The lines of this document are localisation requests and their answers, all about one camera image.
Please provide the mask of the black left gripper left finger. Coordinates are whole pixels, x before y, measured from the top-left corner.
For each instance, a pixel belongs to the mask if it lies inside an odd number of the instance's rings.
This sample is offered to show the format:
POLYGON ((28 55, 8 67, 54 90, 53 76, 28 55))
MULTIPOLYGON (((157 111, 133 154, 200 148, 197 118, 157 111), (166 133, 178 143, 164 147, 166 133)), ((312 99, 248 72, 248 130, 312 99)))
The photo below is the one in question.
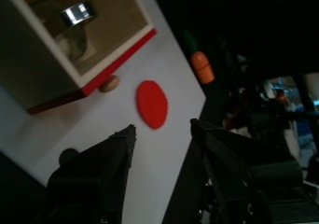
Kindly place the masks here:
POLYGON ((129 124, 60 166, 46 182, 40 224, 121 224, 134 143, 129 124))

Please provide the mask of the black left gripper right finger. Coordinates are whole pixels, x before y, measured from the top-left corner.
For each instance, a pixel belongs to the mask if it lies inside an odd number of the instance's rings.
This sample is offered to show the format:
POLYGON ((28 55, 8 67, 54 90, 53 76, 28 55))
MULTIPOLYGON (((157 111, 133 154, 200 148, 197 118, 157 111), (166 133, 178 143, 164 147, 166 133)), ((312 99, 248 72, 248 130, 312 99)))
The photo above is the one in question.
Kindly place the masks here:
POLYGON ((319 224, 319 204, 288 152, 197 119, 190 134, 212 181, 220 224, 319 224))

